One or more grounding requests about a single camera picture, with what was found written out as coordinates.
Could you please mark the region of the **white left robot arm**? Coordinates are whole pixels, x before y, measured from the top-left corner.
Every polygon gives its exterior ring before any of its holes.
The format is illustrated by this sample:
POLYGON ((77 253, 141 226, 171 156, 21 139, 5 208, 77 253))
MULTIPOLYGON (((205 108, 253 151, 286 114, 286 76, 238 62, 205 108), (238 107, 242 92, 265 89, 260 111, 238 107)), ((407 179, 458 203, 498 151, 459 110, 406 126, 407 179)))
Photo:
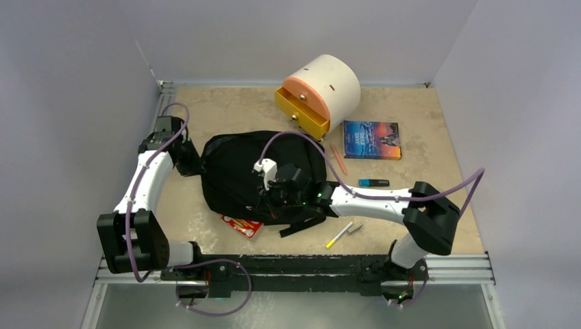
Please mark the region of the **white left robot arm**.
POLYGON ((170 242, 156 208, 169 174, 198 175, 201 161, 188 137, 185 120, 158 117, 153 132, 138 147, 138 166, 115 209, 97 220, 103 255, 111 273, 155 271, 177 266, 187 280, 200 278, 204 261, 195 242, 170 242))

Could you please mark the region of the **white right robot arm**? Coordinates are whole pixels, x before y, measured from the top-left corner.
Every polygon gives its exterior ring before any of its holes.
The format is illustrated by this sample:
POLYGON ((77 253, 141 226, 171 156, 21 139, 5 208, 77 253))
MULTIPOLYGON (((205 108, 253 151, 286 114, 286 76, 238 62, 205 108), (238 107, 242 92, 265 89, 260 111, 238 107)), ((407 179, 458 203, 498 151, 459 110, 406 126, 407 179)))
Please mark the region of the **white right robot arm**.
POLYGON ((428 254, 452 252, 460 209, 426 182, 399 190, 314 182, 295 165, 278 167, 269 159, 257 161, 253 170, 262 180, 260 201, 277 223, 355 216, 404 226, 406 235, 393 242, 384 261, 386 273, 394 279, 403 278, 428 254))

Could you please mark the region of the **black student backpack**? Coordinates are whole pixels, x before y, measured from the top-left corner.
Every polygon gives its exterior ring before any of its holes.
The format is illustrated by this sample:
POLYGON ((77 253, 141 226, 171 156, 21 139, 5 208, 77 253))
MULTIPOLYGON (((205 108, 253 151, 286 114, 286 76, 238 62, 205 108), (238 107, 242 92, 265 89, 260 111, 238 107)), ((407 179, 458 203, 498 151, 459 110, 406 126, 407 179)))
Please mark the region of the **black student backpack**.
POLYGON ((277 167, 292 164, 314 183, 327 180, 324 147, 302 133, 276 136, 274 131, 255 131, 213 136, 201 153, 201 187, 209 209, 232 218, 257 221, 266 226, 285 225, 285 237, 319 225, 324 210, 310 200, 299 206, 285 204, 263 193, 264 181, 254 172, 262 153, 277 167))

